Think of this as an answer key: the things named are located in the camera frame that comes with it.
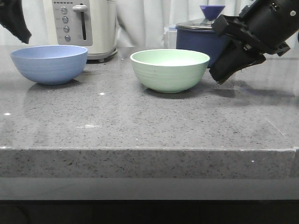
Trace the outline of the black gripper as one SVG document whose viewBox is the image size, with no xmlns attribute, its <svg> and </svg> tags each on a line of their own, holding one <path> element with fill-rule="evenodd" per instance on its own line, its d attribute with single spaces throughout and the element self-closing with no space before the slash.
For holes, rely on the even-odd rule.
<svg viewBox="0 0 299 224">
<path fill-rule="evenodd" d="M 264 53 L 282 56 L 290 50 L 286 37 L 277 31 L 258 25 L 253 31 L 238 16 L 220 15 L 212 24 L 218 36 L 231 39 L 209 72 L 219 84 L 226 82 L 234 73 L 263 63 Z"/>
</svg>

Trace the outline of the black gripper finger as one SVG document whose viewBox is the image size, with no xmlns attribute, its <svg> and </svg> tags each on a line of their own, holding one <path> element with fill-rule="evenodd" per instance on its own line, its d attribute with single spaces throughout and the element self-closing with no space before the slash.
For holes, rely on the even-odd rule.
<svg viewBox="0 0 299 224">
<path fill-rule="evenodd" d="M 21 0 L 0 1 L 0 24 L 22 43 L 29 44 L 32 34 L 24 19 Z"/>
</svg>

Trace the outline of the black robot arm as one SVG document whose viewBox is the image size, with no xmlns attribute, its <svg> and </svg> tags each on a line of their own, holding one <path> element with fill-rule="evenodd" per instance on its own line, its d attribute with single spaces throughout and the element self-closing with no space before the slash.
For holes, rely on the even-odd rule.
<svg viewBox="0 0 299 224">
<path fill-rule="evenodd" d="M 51 45 L 20 49 L 11 54 L 27 79 L 64 84 L 77 77 L 87 60 L 116 52 L 116 5 L 113 0 L 46 0 Z M 283 55 L 285 42 L 299 29 L 296 0 L 257 0 L 238 16 L 222 14 L 223 6 L 202 5 L 204 19 L 178 23 L 177 49 L 210 57 L 213 79 L 225 82 L 238 70 L 265 61 L 264 54 Z"/>
</svg>

